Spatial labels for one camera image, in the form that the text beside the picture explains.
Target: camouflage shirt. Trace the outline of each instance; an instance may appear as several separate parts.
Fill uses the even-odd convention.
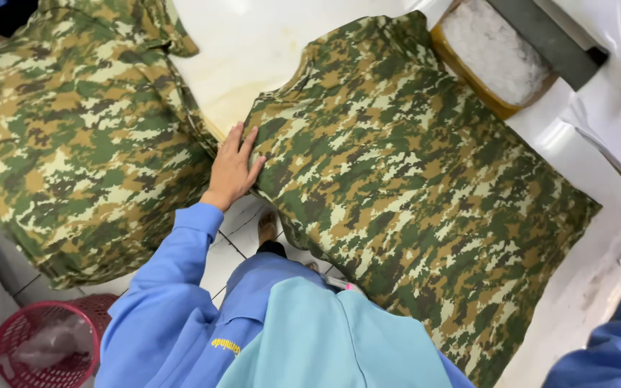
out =
[[[196,52],[161,0],[42,0],[0,43],[0,227],[53,287],[134,271],[198,200],[215,141],[167,59]]]
[[[599,204],[444,73],[423,14],[368,17],[310,43],[246,128],[256,194],[290,242],[377,304],[420,320],[479,387],[524,339],[548,278]]]

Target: black pants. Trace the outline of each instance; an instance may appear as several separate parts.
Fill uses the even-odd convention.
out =
[[[9,0],[0,7],[0,35],[11,35],[28,22],[30,15],[37,9],[37,0]]]
[[[263,243],[263,245],[261,245],[258,248],[258,251],[256,253],[263,253],[263,252],[270,252],[270,253],[274,253],[275,255],[280,255],[282,258],[287,258],[286,257],[286,252],[284,251],[284,245],[276,242],[276,241],[271,241],[271,240],[267,240]]]

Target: white tiled floor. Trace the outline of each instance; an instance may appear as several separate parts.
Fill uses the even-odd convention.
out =
[[[218,308],[224,300],[229,276],[246,258],[254,255],[258,248],[257,222],[266,209],[263,200],[247,195],[237,201],[224,216],[220,234],[208,251],[205,273],[200,284],[210,292],[212,301]],[[290,260],[302,264],[316,261],[323,273],[333,268],[328,262],[315,259],[309,252],[291,247],[281,233],[281,225],[277,225],[277,230],[280,232],[278,240],[284,245]],[[0,232],[0,279],[4,288],[22,306],[40,300],[69,300],[90,294],[122,295],[128,289],[134,274],[102,285],[52,290],[47,278],[40,275],[15,245]]]

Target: foot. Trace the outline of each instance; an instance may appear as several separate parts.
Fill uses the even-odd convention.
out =
[[[258,221],[258,246],[265,241],[277,239],[277,212],[268,210],[260,216]]]

